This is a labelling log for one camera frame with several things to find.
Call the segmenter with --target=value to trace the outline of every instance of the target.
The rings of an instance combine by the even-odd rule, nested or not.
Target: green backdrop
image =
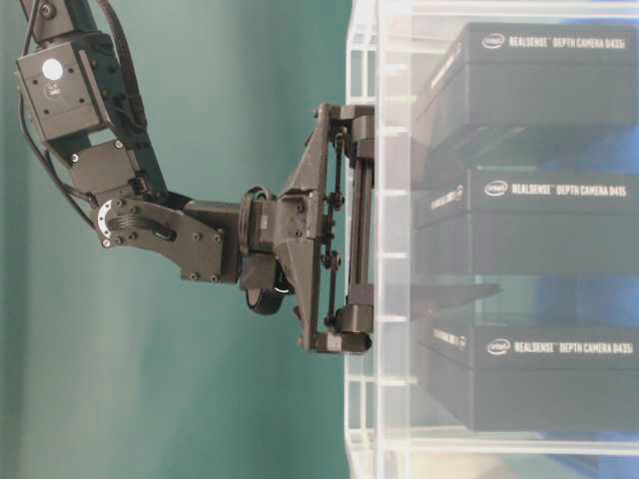
[[[312,108],[343,102],[346,0],[113,4],[176,192],[277,191]],[[342,360],[298,350],[293,304],[254,316],[232,286],[102,250],[27,154],[24,29],[18,0],[2,0],[0,477],[346,477]]]

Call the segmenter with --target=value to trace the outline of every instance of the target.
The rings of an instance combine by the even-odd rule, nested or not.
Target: white circle sticker
[[[55,58],[50,58],[42,64],[42,74],[48,80],[56,82],[64,75],[64,68],[62,64]]]

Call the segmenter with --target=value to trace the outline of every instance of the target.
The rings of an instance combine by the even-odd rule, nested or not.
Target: product box
[[[414,214],[419,273],[639,273],[636,176],[467,171]]]
[[[417,97],[427,181],[574,158],[635,125],[636,43],[628,26],[467,24]]]
[[[424,321],[421,384],[468,428],[639,431],[639,327],[450,311]]]

